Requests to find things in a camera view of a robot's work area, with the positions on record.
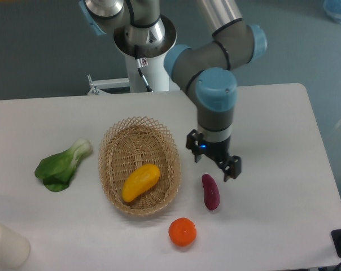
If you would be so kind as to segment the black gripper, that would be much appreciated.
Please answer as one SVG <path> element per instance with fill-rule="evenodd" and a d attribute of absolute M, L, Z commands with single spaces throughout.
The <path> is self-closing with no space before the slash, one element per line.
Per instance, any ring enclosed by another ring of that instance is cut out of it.
<path fill-rule="evenodd" d="M 224 182 L 236 179 L 242 172 L 242 159 L 240 156 L 230 156 L 229 145 L 231 136 L 222 141 L 208 139 L 203 133 L 193 129 L 186 137 L 186 148 L 194 155 L 197 163 L 202 155 L 213 160 L 224 173 Z"/>

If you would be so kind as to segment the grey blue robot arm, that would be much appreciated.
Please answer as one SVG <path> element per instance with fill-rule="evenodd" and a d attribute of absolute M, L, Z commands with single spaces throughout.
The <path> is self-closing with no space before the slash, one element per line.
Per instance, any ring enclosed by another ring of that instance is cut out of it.
<path fill-rule="evenodd" d="M 176 84 L 197 109 L 198 127 L 187 135 L 186 147 L 195 160 L 213 160 L 226 180 L 237 178 L 242 161 L 229 154 L 237 101 L 232 71 L 265 53 L 264 31 L 246 24 L 234 1 L 199 1 L 212 42 L 192 49 L 177 44 L 159 1 L 80 1 L 79 6 L 96 34 L 113 36 L 125 58 L 130 91 L 168 91 Z"/>

